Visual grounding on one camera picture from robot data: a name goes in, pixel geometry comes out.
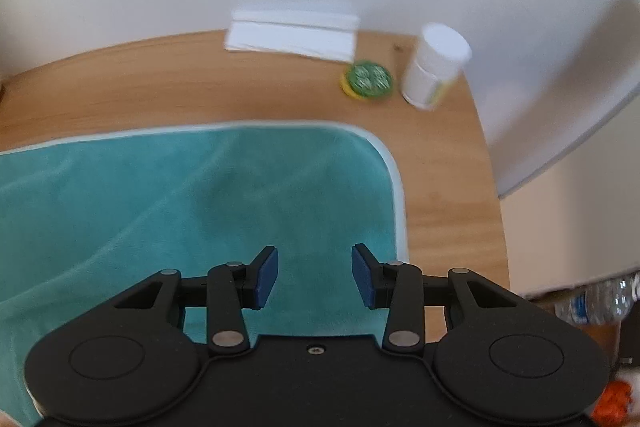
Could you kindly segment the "green yellow round disc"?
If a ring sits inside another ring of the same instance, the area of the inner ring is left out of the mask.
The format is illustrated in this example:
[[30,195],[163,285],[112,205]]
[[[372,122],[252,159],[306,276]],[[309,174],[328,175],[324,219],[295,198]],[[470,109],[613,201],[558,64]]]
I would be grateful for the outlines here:
[[393,90],[393,77],[382,65],[371,61],[357,61],[343,72],[342,91],[359,101],[385,98]]

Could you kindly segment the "plastic water bottle blue label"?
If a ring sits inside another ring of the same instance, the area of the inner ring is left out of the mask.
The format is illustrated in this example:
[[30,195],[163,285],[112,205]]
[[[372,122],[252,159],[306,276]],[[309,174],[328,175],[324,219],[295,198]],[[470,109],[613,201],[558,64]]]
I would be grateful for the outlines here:
[[639,300],[639,273],[593,283],[555,303],[554,314],[568,324],[611,325],[628,317]]

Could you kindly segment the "teal microfiber towel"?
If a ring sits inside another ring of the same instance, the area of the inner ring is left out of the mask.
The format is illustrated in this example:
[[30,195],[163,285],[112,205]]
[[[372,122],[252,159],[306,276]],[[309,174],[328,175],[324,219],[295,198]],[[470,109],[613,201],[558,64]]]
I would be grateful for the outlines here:
[[350,253],[405,258],[402,187],[373,134],[341,124],[220,124],[14,150],[1,157],[1,407],[38,415],[29,349],[163,269],[202,277],[277,248],[252,335],[380,335]]

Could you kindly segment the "white pill bottle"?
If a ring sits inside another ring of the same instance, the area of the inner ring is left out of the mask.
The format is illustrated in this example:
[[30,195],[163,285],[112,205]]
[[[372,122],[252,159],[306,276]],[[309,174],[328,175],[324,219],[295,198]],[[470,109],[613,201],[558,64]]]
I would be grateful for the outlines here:
[[400,83],[402,96],[416,108],[435,108],[471,57],[469,43],[454,28],[424,25]]

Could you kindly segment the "white folded paper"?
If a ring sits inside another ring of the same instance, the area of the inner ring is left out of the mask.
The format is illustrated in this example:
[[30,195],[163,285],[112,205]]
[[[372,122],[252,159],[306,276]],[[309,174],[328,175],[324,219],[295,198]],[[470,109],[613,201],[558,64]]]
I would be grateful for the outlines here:
[[231,12],[224,48],[291,54],[334,63],[355,58],[361,17],[338,0],[241,0]]

